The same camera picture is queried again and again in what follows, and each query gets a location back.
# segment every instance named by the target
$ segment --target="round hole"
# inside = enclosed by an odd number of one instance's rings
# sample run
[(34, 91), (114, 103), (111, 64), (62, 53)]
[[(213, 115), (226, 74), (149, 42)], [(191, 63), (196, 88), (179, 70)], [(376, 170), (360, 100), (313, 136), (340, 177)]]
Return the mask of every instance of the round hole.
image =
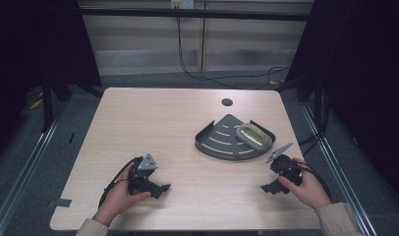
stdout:
[(221, 101), (221, 103), (223, 103), (223, 105), (225, 105), (225, 106), (231, 106), (231, 105), (233, 105), (233, 100), (230, 99), (230, 98), (224, 98), (224, 99)]

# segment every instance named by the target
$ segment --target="white sleeve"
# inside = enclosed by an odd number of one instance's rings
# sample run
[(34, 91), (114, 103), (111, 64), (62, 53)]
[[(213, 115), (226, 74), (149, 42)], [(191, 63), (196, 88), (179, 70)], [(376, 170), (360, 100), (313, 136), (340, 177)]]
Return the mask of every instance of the white sleeve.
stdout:
[(92, 219), (86, 219), (77, 236), (105, 236), (108, 227)]
[(315, 213), (319, 217), (319, 225), (324, 236), (363, 235), (348, 204), (319, 207)]

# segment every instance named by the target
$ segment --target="white wall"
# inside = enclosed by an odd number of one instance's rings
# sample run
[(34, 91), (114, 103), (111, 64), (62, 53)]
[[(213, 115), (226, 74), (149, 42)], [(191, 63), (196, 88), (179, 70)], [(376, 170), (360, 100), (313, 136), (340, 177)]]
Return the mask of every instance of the white wall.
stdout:
[[(170, 8), (170, 0), (79, 2), (82, 6)], [(195, 8), (308, 13), (312, 4), (312, 1), (195, 1)], [(84, 16), (84, 19), (102, 76), (182, 71), (176, 19), (104, 16)], [(190, 71), (255, 70), (288, 65), (304, 26), (303, 22), (181, 19), (184, 61)]]

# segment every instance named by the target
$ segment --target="wire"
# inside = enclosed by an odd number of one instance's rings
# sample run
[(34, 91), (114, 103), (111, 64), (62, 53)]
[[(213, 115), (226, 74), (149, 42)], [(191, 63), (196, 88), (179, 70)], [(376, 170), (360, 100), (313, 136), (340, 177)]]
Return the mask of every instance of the wire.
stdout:
[(298, 162), (298, 161), (297, 161), (297, 163), (300, 164), (300, 165), (301, 165), (301, 164), (306, 165), (309, 169), (315, 170), (312, 166), (310, 166), (310, 165), (308, 165), (308, 164), (306, 164), (306, 163), (304, 163), (304, 162)]
[(221, 83), (218, 80), (232, 79), (232, 78), (257, 78), (257, 77), (265, 77), (265, 76), (267, 76), (268, 80), (267, 80), (266, 83), (264, 83), (262, 86), (259, 86), (257, 88), (251, 88), (251, 89), (263, 89), (264, 87), (266, 87), (270, 83), (270, 75), (276, 74), (276, 73), (278, 73), (280, 71), (283, 71), (283, 70), (286, 70), (286, 69), (290, 68), (290, 66), (284, 66), (284, 67), (276, 66), (276, 67), (272, 67), (272, 68), (268, 69), (267, 73), (259, 74), (259, 75), (245, 75), (245, 76), (237, 75), (237, 76), (223, 76), (223, 77), (213, 77), (213, 78), (204, 77), (204, 76), (194, 76), (187, 70), (187, 67), (185, 66), (184, 56), (183, 56), (183, 49), (182, 49), (182, 40), (181, 40), (181, 20), (180, 20), (180, 18), (177, 18), (176, 20), (177, 20), (177, 25), (178, 25), (179, 62), (180, 62), (181, 68), (184, 71), (184, 73), (186, 75), (188, 75), (189, 77), (191, 77), (192, 79), (194, 79), (194, 80), (203, 81), (203, 82), (213, 81), (213, 82), (215, 82), (215, 83), (217, 83), (219, 85), (225, 86), (225, 87), (230, 88), (230, 89), (242, 89), (242, 88), (236, 88), (236, 87)]
[(327, 194), (327, 196), (329, 197), (329, 199), (332, 201), (332, 199), (331, 199), (331, 193), (330, 193), (330, 191), (329, 191), (329, 189), (328, 189), (328, 186), (325, 184), (324, 180), (322, 180), (322, 178), (321, 178), (321, 176), (318, 174), (318, 172), (316, 172), (314, 169), (309, 169), (309, 168), (302, 167), (302, 166), (300, 166), (300, 168), (301, 168), (301, 170), (305, 170), (305, 171), (307, 171), (307, 172), (310, 172), (310, 173), (319, 181), (319, 183), (321, 184), (322, 188), (323, 188), (324, 191), (325, 191), (325, 194)]
[(303, 153), (303, 155), (306, 155), (311, 149), (313, 149), (315, 144), (317, 144), (318, 141), (321, 140), (322, 137), (324, 136), (326, 129), (327, 129), (327, 125), (328, 125), (330, 105), (331, 105), (331, 101), (328, 99), (328, 96), (327, 96), (326, 92), (324, 91), (322, 94), (322, 109), (321, 110), (323, 111), (323, 113), (321, 114), (322, 120), (321, 120), (320, 127), (317, 130), (316, 134), (313, 134), (313, 135), (309, 136), (306, 140), (299, 142), (299, 146), (302, 146), (302, 145), (306, 145), (306, 144), (312, 142), (314, 139), (316, 139), (314, 141), (314, 143)]
[(101, 205), (104, 203), (105, 199), (107, 198), (107, 195), (110, 193), (110, 191), (114, 188), (114, 186), (120, 182), (120, 181), (124, 181), (124, 180), (128, 180), (128, 179), (122, 179), (119, 181), (116, 181), (117, 178), (123, 173), (123, 171), (133, 162), (135, 161), (135, 159), (133, 158), (132, 160), (130, 160), (129, 162), (127, 162), (127, 164), (125, 166), (123, 166), (123, 168), (117, 173), (117, 175), (114, 177), (114, 179), (110, 182), (110, 184), (107, 186), (107, 188), (104, 189), (104, 193), (101, 196), (101, 199), (99, 200), (99, 204), (98, 204), (98, 208), (101, 207)]

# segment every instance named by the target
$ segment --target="metal frame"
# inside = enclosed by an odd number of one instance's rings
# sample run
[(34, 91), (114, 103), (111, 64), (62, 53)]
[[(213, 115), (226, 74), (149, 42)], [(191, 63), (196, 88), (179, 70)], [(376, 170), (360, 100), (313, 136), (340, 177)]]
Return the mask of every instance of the metal frame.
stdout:
[(244, 19), (306, 22), (311, 14), (237, 12), (189, 9), (152, 9), (152, 8), (30, 8), (31, 11), (50, 11), (53, 14), (76, 14), (86, 16), (121, 16), (121, 17), (170, 17), (170, 18), (210, 18), (210, 19)]
[[(313, 133), (319, 134), (318, 127), (314, 120), (314, 114), (307, 104), (303, 105), (303, 111), (311, 126), (311, 129), (313, 130)], [(349, 180), (346, 177), (346, 174), (341, 168), (340, 162), (337, 160), (327, 139), (325, 137), (322, 137), (321, 139), (319, 139), (318, 145), (319, 148), (321, 148), (321, 151), (324, 154), (325, 159), (327, 160), (327, 163), (332, 171), (332, 174), (337, 180), (338, 186), (340, 187), (341, 192), (344, 195), (344, 198), (354, 210), (356, 221), (359, 224), (362, 233), (364, 235), (376, 236), (377, 234), (371, 224), (371, 220), (368, 214), (366, 213), (358, 197), (356, 196), (356, 193), (354, 192)]]
[(55, 133), (56, 127), (58, 126), (58, 121), (64, 113), (66, 107), (67, 102), (64, 102), (61, 110), (55, 117), (55, 120), (47, 128), (46, 132), (41, 134), (36, 146), (34, 147), (34, 150), (31, 152), (31, 155), (28, 158), (28, 162), (20, 173), (19, 178), (16, 180), (16, 183), (11, 189), (3, 205), (0, 206), (0, 235), (3, 235), (4, 231), (6, 230), (6, 227), (19, 204), (26, 187), (28, 186), (28, 182), (34, 173), (38, 162), (41, 160), (47, 145)]

